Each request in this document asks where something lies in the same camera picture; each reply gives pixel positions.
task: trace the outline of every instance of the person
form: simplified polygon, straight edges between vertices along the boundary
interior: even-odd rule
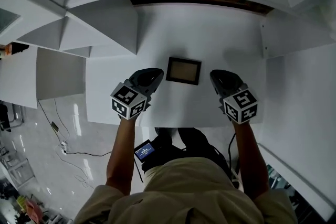
[[[204,134],[178,129],[186,150],[158,130],[158,148],[143,163],[145,189],[130,195],[135,119],[121,119],[105,185],[95,188],[74,222],[82,223],[296,223],[287,195],[270,190],[266,164],[249,123],[233,122],[244,192]]]

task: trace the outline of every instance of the cable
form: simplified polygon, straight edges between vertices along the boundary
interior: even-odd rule
[[[67,161],[65,161],[64,159],[62,159],[62,158],[59,156],[59,154],[57,153],[57,151],[56,151],[56,147],[59,147],[59,145],[55,146],[54,151],[55,151],[55,153],[57,154],[57,156],[60,158],[60,160],[61,160],[62,162],[65,162],[65,163],[67,163],[67,164],[70,164],[70,165],[72,165],[72,166],[74,166],[74,167],[80,169],[80,170],[82,171],[82,173],[83,173],[83,174],[85,175],[85,177],[86,177],[86,179],[84,179],[84,178],[82,178],[82,177],[79,176],[79,175],[74,175],[75,179],[77,179],[78,181],[80,181],[80,182],[82,183],[82,185],[83,185],[84,188],[91,187],[92,189],[94,189],[90,184],[88,184],[87,181],[89,180],[89,178],[88,178],[88,176],[86,175],[86,173],[84,172],[84,170],[83,170],[82,168],[80,168],[79,166],[77,166],[77,165],[75,165],[75,164],[73,164],[73,163],[67,162]]]
[[[138,174],[139,174],[139,176],[140,176],[140,180],[141,180],[141,182],[143,183],[143,180],[142,180],[142,177],[141,177],[139,168],[138,168],[138,166],[137,166],[137,162],[135,161],[135,158],[134,158],[134,163],[135,163],[136,169],[138,170]]]
[[[214,150],[217,152],[217,154],[220,157],[222,157],[224,159],[224,161],[226,162],[226,158],[224,157],[224,155],[215,146],[213,146],[213,145],[211,145],[211,146],[214,148]]]
[[[57,114],[57,116],[58,116],[58,118],[59,118],[61,124],[64,126],[64,128],[65,128],[65,129],[67,130],[67,132],[68,132],[68,138],[65,139],[65,141],[64,141],[64,143],[65,143],[65,142],[70,138],[70,133],[69,133],[68,128],[66,128],[66,126],[64,125],[63,121],[61,120],[61,118],[60,118],[60,116],[59,116],[59,114],[58,114],[58,111],[57,111],[57,104],[56,104],[56,100],[55,100],[55,98],[54,98],[54,103],[55,103],[56,114]]]
[[[231,144],[233,142],[233,139],[236,137],[236,133],[232,136],[231,138],[231,141],[230,141],[230,144],[229,144],[229,149],[228,149],[228,152],[229,152],[229,168],[230,168],[230,171],[231,171],[231,151],[230,151],[230,148],[231,148]]]
[[[103,157],[103,156],[105,156],[105,155],[107,155],[107,154],[109,154],[109,153],[111,153],[112,151],[109,151],[109,152],[107,152],[107,153],[105,153],[105,154],[103,154],[103,155],[96,155],[96,154],[91,154],[91,153],[87,153],[87,152],[65,152],[66,154],[86,154],[86,155],[90,155],[90,156],[93,156],[93,157]],[[140,180],[141,180],[141,182],[143,183],[143,180],[142,180],[142,176],[141,176],[141,174],[140,174],[140,171],[139,171],[139,168],[138,168],[138,165],[137,165],[137,162],[135,161],[135,158],[134,158],[134,163],[135,163],[135,166],[136,166],[136,169],[138,170],[138,174],[139,174],[139,177],[140,177]]]
[[[39,101],[39,100],[37,100],[37,102],[39,103],[40,107],[42,108],[42,111],[43,111],[43,113],[44,113],[44,116],[46,116],[46,119],[47,119],[47,121],[49,122],[49,124],[50,124],[50,126],[51,126],[52,130],[53,130],[53,131],[54,131],[54,133],[56,134],[56,136],[57,136],[57,139],[58,139],[58,141],[59,141],[59,144],[61,145],[61,140],[59,139],[59,137],[58,137],[58,135],[57,135],[56,131],[55,131],[55,130],[54,130],[54,128],[52,127],[52,124],[50,123],[50,121],[49,121],[49,119],[48,119],[48,117],[47,117],[47,114],[46,114],[46,112],[45,112],[45,111],[44,111],[44,109],[43,109],[43,106],[41,105],[41,103],[40,103],[40,101]]]
[[[66,154],[70,154],[70,155],[73,155],[73,154],[85,154],[85,155],[90,155],[90,156],[93,156],[93,157],[104,157],[105,155],[111,153],[112,151],[109,151],[103,155],[96,155],[96,154],[91,154],[91,153],[86,153],[86,152],[67,152],[65,151]]]

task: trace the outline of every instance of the white table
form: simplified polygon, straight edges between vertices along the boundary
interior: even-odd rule
[[[199,85],[166,81],[165,77],[139,116],[140,126],[216,127],[228,124],[211,84],[213,69],[235,72],[259,97],[261,122],[265,93],[259,22],[262,18],[242,10],[211,5],[157,4],[137,7],[139,13],[136,56],[88,59],[86,103],[88,121],[119,124],[110,94],[135,71],[156,67],[166,75],[170,56],[202,61]]]

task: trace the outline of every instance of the floor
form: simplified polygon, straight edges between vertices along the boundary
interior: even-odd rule
[[[57,115],[55,103],[64,126]],[[8,149],[14,148],[22,157],[28,158],[36,176],[36,181],[20,189],[20,192],[29,196],[35,195],[47,208],[73,219],[93,189],[105,183],[109,154],[104,157],[64,155],[46,116],[59,127],[59,139],[66,140],[68,152],[102,155],[111,151],[118,126],[88,122],[84,94],[43,100],[40,104],[46,115],[40,105],[37,110],[26,108],[24,125],[13,129],[11,133],[1,133],[1,140]],[[228,159],[227,149],[234,134],[233,128],[230,126],[200,130]],[[154,129],[136,127],[135,146],[155,137]],[[173,136],[173,143],[177,147],[184,147],[178,135]],[[233,159],[236,159],[236,143],[232,144],[231,153]],[[142,190],[143,185],[134,167],[131,191],[137,193]]]

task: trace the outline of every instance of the wrist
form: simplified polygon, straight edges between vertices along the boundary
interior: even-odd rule
[[[236,128],[240,128],[240,127],[244,127],[244,126],[249,126],[249,125],[250,125],[250,122],[247,121],[247,122],[244,122],[244,123],[242,123],[242,124],[238,124],[237,122],[232,121],[232,125],[233,125],[233,127],[236,129]]]
[[[136,118],[132,118],[132,119],[129,119],[129,120],[126,120],[125,118],[121,118],[120,124],[123,124],[123,125],[135,125],[136,120],[137,120]]]

